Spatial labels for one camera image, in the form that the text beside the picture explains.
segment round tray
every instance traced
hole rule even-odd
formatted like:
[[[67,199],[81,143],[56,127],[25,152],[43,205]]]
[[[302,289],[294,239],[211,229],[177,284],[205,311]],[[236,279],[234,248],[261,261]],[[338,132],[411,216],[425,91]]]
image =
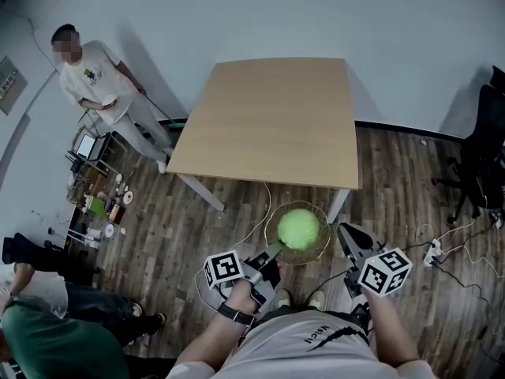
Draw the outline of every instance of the round tray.
[[[312,205],[307,201],[294,201],[289,204],[279,206],[274,213],[271,214],[264,232],[267,246],[274,244],[279,240],[277,235],[277,226],[279,225],[281,218],[293,209],[307,209],[310,212],[313,212],[320,223],[317,240],[309,249],[298,251],[286,247],[277,256],[280,261],[285,262],[288,265],[296,266],[306,264],[309,261],[314,261],[319,258],[330,242],[331,235],[326,214],[320,208],[317,208],[315,205]]]

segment wristwatch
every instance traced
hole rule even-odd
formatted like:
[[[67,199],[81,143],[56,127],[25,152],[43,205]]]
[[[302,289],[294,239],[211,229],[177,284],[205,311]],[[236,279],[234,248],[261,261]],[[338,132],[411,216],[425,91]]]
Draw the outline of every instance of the wristwatch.
[[[248,314],[232,309],[231,307],[225,305],[224,302],[221,303],[218,312],[221,313],[224,317],[228,317],[229,319],[248,327],[251,327],[256,321],[256,318],[254,316],[249,316]]]

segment hand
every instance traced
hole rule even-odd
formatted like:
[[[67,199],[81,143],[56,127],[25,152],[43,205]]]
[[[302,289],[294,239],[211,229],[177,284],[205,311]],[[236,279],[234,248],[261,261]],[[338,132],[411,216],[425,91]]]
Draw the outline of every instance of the hand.
[[[136,85],[135,88],[139,91],[140,94],[142,94],[142,96],[146,96],[148,94],[142,84]]]
[[[10,295],[9,292],[2,293],[0,295],[0,317],[3,316],[3,313],[6,311],[6,309],[10,306],[12,302],[13,297]]]
[[[239,280],[234,284],[230,297],[225,305],[238,310],[244,314],[254,314],[258,308],[256,301],[251,298],[251,283],[246,280]]]
[[[103,109],[103,110],[108,110],[109,108],[114,107],[117,103],[118,103],[118,100],[117,100],[117,99],[115,99],[112,103],[110,103],[110,104],[108,104],[108,105],[103,105],[103,106],[102,106],[102,109]]]

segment white t-shirt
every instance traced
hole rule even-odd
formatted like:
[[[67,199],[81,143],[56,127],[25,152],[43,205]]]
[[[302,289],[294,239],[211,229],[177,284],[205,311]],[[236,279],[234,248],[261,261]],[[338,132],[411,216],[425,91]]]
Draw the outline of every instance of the white t-shirt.
[[[108,96],[118,97],[114,107],[97,111],[109,125],[125,114],[133,97],[139,94],[130,79],[114,67],[120,61],[105,43],[91,41],[82,45],[82,58],[79,63],[66,63],[60,75],[63,92],[72,104],[83,98],[102,103]]]
[[[14,281],[14,264],[0,265],[0,292],[4,293]],[[32,280],[14,299],[40,306],[61,319],[69,305],[65,279],[56,272],[35,271]]]
[[[253,329],[219,372],[203,362],[190,362],[175,366],[168,378],[434,378],[424,361],[397,369],[379,362],[365,338],[359,327],[329,314],[289,314]]]

